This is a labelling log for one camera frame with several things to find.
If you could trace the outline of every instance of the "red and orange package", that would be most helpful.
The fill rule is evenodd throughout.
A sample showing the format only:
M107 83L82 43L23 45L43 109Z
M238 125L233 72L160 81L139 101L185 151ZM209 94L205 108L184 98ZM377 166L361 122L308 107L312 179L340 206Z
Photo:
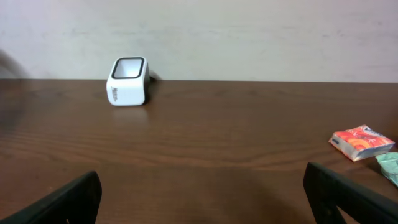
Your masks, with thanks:
M352 161L387 153L394 145L393 141L366 125L337 131L333 133L329 142Z

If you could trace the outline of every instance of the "brown wooden surface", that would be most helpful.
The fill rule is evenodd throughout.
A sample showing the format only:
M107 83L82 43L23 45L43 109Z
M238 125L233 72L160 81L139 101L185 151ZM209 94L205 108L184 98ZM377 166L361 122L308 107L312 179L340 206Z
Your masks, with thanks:
M114 107L105 81L0 81L0 218L86 171L97 223L314 223L302 187L319 162L398 201L375 158L351 162L333 131L398 141L398 84L177 82Z

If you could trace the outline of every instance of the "black object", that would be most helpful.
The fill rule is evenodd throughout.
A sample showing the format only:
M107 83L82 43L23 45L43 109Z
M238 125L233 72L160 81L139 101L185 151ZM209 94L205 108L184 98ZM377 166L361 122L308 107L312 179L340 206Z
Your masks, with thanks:
M319 164L308 163L304 189L317 224L346 223L337 207L362 224L398 223L398 204Z
M0 224L94 224L101 201L101 182L89 172Z

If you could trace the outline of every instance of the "small white gadget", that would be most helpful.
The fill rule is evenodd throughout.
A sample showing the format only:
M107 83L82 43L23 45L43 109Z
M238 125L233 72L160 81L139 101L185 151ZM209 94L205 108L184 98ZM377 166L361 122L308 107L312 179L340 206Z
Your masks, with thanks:
M117 59L106 82L108 100L114 106L141 105L147 97L149 69L144 57Z

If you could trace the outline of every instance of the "mint green plastic wrapper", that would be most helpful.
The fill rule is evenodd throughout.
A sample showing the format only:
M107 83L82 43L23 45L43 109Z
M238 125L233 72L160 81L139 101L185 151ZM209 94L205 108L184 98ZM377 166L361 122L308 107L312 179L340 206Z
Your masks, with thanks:
M388 152L376 156L381 172L398 187L398 152Z

